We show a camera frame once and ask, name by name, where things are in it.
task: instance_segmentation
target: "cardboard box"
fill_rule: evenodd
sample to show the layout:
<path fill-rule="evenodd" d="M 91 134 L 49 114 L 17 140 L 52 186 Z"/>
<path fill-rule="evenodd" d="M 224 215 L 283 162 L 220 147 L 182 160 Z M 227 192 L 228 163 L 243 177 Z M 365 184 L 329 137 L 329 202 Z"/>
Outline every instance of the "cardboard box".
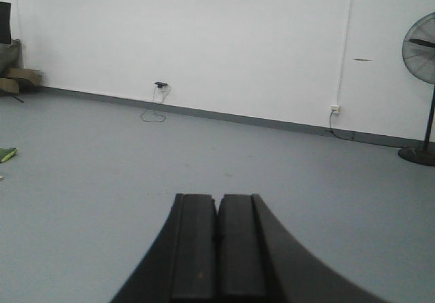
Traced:
<path fill-rule="evenodd" d="M 3 77 L 16 80 L 20 86 L 21 83 L 23 83 L 25 86 L 30 86 L 30 84 L 33 86 L 41 85 L 41 76 L 36 74 L 34 70 L 30 69 L 6 69 L 3 73 Z"/>
<path fill-rule="evenodd" d="M 0 89 L 11 92 L 12 94 L 20 93 L 20 86 L 18 82 L 12 79 L 5 79 L 4 77 L 0 78 Z M 5 96 L 6 94 L 3 91 L 0 91 L 0 96 Z"/>

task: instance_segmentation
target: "gray floor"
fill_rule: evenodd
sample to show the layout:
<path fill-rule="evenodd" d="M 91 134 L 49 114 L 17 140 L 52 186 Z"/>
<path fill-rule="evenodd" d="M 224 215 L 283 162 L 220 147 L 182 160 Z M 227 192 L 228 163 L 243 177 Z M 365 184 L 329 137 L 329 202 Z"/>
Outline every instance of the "gray floor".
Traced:
<path fill-rule="evenodd" d="M 435 301 L 435 168 L 395 149 L 42 93 L 0 98 L 0 302 L 106 303 L 175 193 L 260 193 L 325 263 Z"/>

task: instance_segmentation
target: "black cable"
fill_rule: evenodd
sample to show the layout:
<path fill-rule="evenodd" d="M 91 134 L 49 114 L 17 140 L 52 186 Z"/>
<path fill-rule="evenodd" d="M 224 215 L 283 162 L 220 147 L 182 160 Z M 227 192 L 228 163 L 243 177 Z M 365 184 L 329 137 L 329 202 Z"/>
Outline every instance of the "black cable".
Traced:
<path fill-rule="evenodd" d="M 333 136 L 336 137 L 337 139 L 341 139 L 341 140 L 352 141 L 352 142 L 358 142 L 358 143 L 365 143 L 365 144 L 367 144 L 367 145 L 380 145 L 380 144 L 378 144 L 378 143 L 373 143 L 373 142 L 365 142 L 365 141 L 357 141 L 357 140 L 354 140 L 354 139 L 353 139 L 353 138 L 354 138 L 354 135 L 352 135 L 352 139 L 346 139 L 346 138 L 342 138 L 342 137 L 336 135 L 336 134 L 334 133 L 334 130 L 332 129 L 332 126 L 331 126 L 331 117 L 332 117 L 332 114 L 333 114 L 333 113 L 334 113 L 334 112 L 331 111 L 331 114 L 329 115 L 329 131 L 327 131 L 327 132 L 329 132 L 331 135 L 333 135 Z M 398 148 L 398 149 L 407 148 L 407 147 L 399 147 L 399 146 L 395 146 L 395 145 L 380 145 L 380 146 L 381 146 L 381 147 L 388 147 L 388 148 Z"/>
<path fill-rule="evenodd" d="M 154 116 L 158 116 L 159 118 L 162 118 L 162 120 L 151 121 L 151 120 L 147 120 L 147 119 L 145 119 L 145 114 L 146 114 L 146 113 L 151 109 L 151 108 L 147 108 L 147 109 L 146 109 L 146 110 L 141 114 L 141 119 L 142 119 L 144 122 L 147 122 L 147 123 L 162 123 L 162 122 L 164 122 L 164 121 L 166 120 L 166 116 L 164 116 L 164 115 L 160 115 L 160 114 L 157 114 L 157 113 L 156 113 L 156 106 L 159 106 L 159 105 L 163 104 L 164 100 L 166 99 L 166 97 L 168 96 L 168 94 L 171 92 L 171 87 L 170 87 L 170 85 L 168 85 L 167 87 L 168 87 L 169 90 L 168 90 L 168 92 L 163 96 L 162 101 L 159 102 L 159 103 L 155 103 L 155 102 L 154 102 L 154 100 L 155 100 L 155 98 L 156 98 L 156 90 L 158 89 L 157 86 L 155 87 L 154 92 L 153 92 L 153 94 L 152 94 L 152 106 L 151 106 L 151 108 L 153 109 L 153 110 L 152 110 L 152 113 L 153 113 Z"/>
<path fill-rule="evenodd" d="M 16 99 L 17 101 L 20 101 L 21 103 L 24 104 L 24 101 L 22 101 L 21 99 L 19 99 L 17 96 L 14 96 L 11 92 L 8 92 L 8 91 L 3 90 L 3 89 L 0 89 L 0 91 L 2 91 L 3 93 L 5 93 L 6 96 L 10 96 L 10 97 L 12 97 L 13 99 Z"/>

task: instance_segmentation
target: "fan base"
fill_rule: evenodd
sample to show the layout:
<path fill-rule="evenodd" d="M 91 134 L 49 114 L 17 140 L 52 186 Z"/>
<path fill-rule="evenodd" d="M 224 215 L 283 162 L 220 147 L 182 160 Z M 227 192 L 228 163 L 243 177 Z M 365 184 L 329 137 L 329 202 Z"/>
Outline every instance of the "fan base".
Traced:
<path fill-rule="evenodd" d="M 434 152 L 423 151 L 415 148 L 403 148 L 399 150 L 398 155 L 409 162 L 414 162 L 415 164 L 435 166 Z"/>

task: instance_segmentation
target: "wall outlet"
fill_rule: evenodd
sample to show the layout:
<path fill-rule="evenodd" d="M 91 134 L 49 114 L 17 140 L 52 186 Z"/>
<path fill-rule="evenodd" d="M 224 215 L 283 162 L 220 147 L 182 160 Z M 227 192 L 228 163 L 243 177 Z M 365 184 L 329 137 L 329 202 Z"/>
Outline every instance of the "wall outlet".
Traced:
<path fill-rule="evenodd" d="M 340 113 L 340 105 L 332 105 L 331 112 L 338 115 Z"/>

